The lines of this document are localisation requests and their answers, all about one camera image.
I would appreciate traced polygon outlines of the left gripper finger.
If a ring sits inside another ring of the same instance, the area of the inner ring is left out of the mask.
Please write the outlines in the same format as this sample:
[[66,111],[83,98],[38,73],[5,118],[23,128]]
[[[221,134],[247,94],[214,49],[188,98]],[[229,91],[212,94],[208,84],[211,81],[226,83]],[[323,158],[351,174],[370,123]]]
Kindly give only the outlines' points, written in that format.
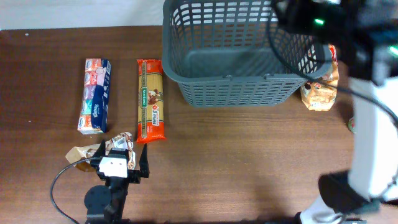
[[144,144],[142,153],[139,159],[139,167],[142,178],[148,178],[150,175],[149,161],[147,157],[147,144]]
[[93,154],[93,157],[103,157],[105,156],[105,152],[106,152],[106,141],[102,140],[99,145],[99,148]]

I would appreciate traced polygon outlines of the orange snack bag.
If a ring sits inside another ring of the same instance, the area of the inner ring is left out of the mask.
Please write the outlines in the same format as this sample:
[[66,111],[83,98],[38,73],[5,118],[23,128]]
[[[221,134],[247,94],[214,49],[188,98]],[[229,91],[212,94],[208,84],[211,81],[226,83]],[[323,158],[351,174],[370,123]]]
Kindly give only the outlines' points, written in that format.
[[[328,45],[331,53],[332,72],[327,72],[321,81],[337,86],[339,80],[338,60],[334,45]],[[312,111],[329,111],[335,103],[337,89],[327,87],[320,83],[306,82],[300,88],[301,99],[304,105]]]

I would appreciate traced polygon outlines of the green lid spice jar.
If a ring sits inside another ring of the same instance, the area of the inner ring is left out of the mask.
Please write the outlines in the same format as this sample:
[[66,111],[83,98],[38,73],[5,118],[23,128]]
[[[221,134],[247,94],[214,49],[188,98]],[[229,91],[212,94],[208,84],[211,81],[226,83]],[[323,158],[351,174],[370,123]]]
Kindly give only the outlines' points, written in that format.
[[356,133],[355,131],[355,125],[354,125],[354,116],[352,118],[349,119],[348,121],[348,128],[352,133]]

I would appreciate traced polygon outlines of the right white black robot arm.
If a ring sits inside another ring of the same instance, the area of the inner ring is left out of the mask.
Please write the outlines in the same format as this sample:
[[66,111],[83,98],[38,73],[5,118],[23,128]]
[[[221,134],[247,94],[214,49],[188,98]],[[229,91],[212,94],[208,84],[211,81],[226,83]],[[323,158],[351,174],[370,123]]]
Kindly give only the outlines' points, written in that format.
[[351,168],[319,178],[295,223],[348,223],[397,205],[397,2],[272,1],[280,28],[337,46],[354,104]]

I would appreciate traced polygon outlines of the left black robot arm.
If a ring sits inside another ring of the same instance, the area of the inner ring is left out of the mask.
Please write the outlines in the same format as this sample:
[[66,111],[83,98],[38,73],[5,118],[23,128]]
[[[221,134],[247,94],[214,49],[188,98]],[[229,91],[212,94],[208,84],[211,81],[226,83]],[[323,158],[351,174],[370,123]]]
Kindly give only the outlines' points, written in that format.
[[127,149],[112,148],[106,152],[104,141],[93,154],[90,166],[105,184],[92,187],[85,195],[87,223],[131,223],[130,219],[123,218],[124,205],[129,185],[140,184],[142,178],[149,177],[147,146],[142,149],[138,170],[128,169],[128,160]]

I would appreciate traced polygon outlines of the brown patterned snack pouch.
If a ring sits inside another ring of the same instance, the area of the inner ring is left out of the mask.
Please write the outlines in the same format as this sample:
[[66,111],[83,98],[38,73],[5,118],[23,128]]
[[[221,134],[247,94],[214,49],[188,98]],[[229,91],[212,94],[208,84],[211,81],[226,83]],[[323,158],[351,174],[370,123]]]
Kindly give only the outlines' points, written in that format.
[[[100,144],[92,144],[83,147],[73,147],[66,154],[66,160],[71,164],[81,159],[93,157],[94,153],[98,150]],[[129,132],[122,132],[112,139],[105,142],[105,155],[107,156],[112,148],[127,149],[129,152],[129,160],[127,167],[129,170],[134,170],[136,166],[136,153],[133,150],[132,134]]]

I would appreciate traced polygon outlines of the Kleenex tissue multipack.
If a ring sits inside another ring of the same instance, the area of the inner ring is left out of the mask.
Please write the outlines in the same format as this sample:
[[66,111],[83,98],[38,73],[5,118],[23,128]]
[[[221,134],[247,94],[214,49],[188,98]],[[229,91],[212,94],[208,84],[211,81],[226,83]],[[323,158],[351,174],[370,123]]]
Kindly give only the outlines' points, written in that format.
[[107,59],[87,58],[81,111],[77,130],[82,134],[103,134],[108,120],[111,63]]

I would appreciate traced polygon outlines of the San Remo spaghetti packet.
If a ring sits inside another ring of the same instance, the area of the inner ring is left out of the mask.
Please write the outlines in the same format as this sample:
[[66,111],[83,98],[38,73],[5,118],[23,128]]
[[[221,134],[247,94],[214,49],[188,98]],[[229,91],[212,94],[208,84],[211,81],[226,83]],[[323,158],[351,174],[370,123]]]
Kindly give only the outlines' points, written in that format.
[[164,123],[163,69],[161,60],[137,59],[137,143],[166,139]]

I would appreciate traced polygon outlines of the grey plastic basket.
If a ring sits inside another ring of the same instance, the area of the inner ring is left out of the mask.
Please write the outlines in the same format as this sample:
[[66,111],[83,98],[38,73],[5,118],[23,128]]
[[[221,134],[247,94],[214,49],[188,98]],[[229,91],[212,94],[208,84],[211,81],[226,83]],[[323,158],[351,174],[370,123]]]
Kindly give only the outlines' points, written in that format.
[[329,47],[280,29],[269,1],[166,1],[163,16],[162,66],[192,106],[277,105],[332,70]]

